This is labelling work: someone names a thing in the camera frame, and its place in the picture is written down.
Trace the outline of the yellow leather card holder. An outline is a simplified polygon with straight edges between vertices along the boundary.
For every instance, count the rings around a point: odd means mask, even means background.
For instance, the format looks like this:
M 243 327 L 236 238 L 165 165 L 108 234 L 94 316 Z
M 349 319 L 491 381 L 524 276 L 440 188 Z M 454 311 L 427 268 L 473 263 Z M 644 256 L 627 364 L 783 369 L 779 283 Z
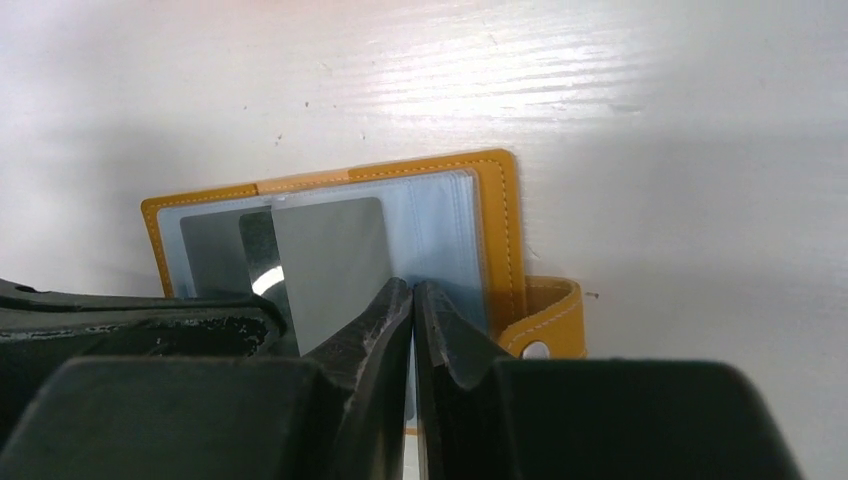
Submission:
M 532 343 L 541 342 L 553 358 L 586 357 L 579 284 L 567 278 L 525 273 L 515 158 L 503 149 L 372 164 L 154 197 L 142 202 L 141 212 L 163 291 L 172 297 L 175 292 L 169 270 L 176 263 L 165 256 L 163 222 L 158 217 L 164 208 L 463 169 L 472 170 L 478 180 L 485 290 L 493 315 L 488 328 L 490 337 L 514 356 L 520 356 Z

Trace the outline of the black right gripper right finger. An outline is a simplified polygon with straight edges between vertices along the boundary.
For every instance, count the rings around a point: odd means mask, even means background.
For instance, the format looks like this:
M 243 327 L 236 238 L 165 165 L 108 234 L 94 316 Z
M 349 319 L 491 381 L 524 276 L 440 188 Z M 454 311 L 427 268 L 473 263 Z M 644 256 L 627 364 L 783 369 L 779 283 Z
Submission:
M 416 286 L 426 479 L 798 479 L 755 386 L 731 365 L 521 360 Z

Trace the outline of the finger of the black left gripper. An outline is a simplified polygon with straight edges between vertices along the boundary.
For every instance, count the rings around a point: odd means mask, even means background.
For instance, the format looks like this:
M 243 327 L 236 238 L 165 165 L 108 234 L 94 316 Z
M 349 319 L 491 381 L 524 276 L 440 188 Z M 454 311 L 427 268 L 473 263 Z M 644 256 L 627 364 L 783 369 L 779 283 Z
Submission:
M 285 316 L 254 294 L 223 299 L 100 296 L 1 283 L 1 435 L 74 357 L 293 355 Z

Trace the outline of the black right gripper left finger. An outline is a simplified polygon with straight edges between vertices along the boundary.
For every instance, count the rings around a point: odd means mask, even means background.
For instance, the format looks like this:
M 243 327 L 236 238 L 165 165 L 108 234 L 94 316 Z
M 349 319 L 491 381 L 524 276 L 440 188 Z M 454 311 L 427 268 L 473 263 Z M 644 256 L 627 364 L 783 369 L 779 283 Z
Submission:
M 412 294 L 388 280 L 304 356 L 74 357 L 8 437 L 5 479 L 392 479 Z

